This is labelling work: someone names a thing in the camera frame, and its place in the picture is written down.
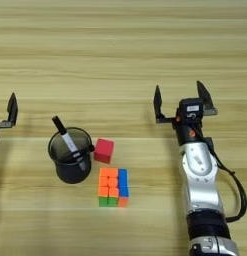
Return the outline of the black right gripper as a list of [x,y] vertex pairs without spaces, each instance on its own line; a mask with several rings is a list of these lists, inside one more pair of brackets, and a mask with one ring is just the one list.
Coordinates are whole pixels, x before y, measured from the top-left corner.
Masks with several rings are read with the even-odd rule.
[[204,84],[197,82],[199,98],[203,101],[205,111],[187,111],[186,108],[178,107],[175,117],[166,117],[162,111],[162,98],[159,86],[156,86],[153,99],[155,119],[157,123],[171,123],[176,132],[178,144],[180,146],[187,143],[202,142],[204,140],[202,132],[202,119],[204,116],[218,114],[214,107],[212,98]]

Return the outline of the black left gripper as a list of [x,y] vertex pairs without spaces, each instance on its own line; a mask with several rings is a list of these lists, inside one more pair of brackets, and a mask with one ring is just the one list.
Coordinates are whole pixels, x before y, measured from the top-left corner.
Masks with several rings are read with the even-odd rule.
[[18,116],[18,104],[17,98],[14,93],[11,94],[11,97],[8,101],[7,106],[8,119],[7,121],[0,122],[0,129],[2,128],[12,128],[16,125],[17,116]]

